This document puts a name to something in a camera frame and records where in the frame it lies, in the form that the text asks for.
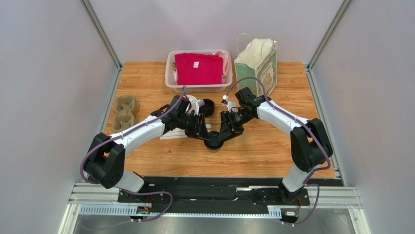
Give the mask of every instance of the plastic bin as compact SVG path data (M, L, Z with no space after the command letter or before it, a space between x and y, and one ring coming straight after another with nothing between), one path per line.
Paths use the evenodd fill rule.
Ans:
M169 88L172 88L173 91L175 91L176 93L182 93L183 91L183 85L177 85L177 82L174 81L173 67L171 66L171 64L175 62L175 58L174 58L175 55L181 54L181 53L196 53L196 54L210 54L211 55L212 53L215 53L216 51L218 50L175 50L175 51L171 51L169 55L167 56L167 62L166 62L166 73L165 73L166 86ZM222 51L226 52L228 58L230 59L229 51L227 50L222 50ZM223 92L226 89L226 87L232 84L232 79L233 79L233 73L231 69L222 84L186 85L186 93Z

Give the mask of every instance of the wooden table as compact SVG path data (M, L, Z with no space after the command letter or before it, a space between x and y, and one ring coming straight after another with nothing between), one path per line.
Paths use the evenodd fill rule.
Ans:
M164 62L127 62L122 71L115 98L134 95L137 110L136 123L151 112L169 104L176 93L165 85ZM236 101L231 91L230 100ZM206 118L212 131L220 130L220 112L223 93L190 93L198 99L215 102L215 113ZM269 95L288 111L313 119L317 117L302 63L278 63L278 84ZM111 125L115 116L112 109L106 134L113 134ZM290 139L271 124L254 119L244 125L244 133L225 142L219 152L210 153L203 141L191 138L152 139L129 154L125 168L143 176L237 176L284 177L293 161ZM319 171L315 177L335 177L333 169Z

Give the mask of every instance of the green and white bag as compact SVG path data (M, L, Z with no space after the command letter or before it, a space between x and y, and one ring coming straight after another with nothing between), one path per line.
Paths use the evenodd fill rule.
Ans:
M266 93L269 95L277 85L277 42L273 39L255 38L239 53L238 38L236 47L238 57L235 59L236 79L240 80L245 77L256 77L262 81ZM257 97L264 94L261 85L253 80L246 79L238 83L238 88L249 87Z

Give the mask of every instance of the red folded shirt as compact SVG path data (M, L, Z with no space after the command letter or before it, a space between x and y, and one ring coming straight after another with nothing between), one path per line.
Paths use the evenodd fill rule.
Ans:
M182 53L174 58L178 85L222 84L223 59L219 55Z

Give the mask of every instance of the white panel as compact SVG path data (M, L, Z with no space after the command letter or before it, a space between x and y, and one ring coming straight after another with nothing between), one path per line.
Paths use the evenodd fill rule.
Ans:
M92 0L118 57L166 61L182 49L226 49L237 56L246 32L278 42L279 61L308 63L342 0ZM245 48L249 38L241 38Z
M0 2L0 233L57 233L116 70L81 3Z
M357 0L314 70L372 233L414 233L415 1Z

